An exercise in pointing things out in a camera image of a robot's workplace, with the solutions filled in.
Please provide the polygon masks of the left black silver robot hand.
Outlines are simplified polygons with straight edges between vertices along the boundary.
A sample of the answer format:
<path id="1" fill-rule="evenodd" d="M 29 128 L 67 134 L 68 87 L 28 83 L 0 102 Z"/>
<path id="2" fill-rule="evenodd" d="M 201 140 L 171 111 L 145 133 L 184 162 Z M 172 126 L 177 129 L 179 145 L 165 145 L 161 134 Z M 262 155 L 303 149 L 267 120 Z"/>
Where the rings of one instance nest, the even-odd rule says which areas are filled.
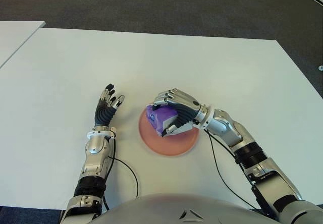
<path id="1" fill-rule="evenodd" d="M 117 109 L 123 103 L 125 96 L 114 96 L 115 87 L 113 84 L 109 84 L 102 91 L 94 115 L 94 126 L 108 127 L 113 119 Z"/>

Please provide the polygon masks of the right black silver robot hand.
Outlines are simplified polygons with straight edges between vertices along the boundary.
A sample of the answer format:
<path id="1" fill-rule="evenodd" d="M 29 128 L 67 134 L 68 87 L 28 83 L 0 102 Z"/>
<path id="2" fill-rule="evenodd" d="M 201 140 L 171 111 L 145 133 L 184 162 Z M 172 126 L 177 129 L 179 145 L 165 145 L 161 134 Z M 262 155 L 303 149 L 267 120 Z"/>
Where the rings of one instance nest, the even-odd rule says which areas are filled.
<path id="1" fill-rule="evenodd" d="M 194 97 L 176 88 L 160 93 L 152 104 L 152 110 L 156 110 L 164 105 L 174 109 L 178 115 L 162 131 L 162 137 L 174 132 L 189 121 L 196 119 L 202 108 L 201 104 Z"/>

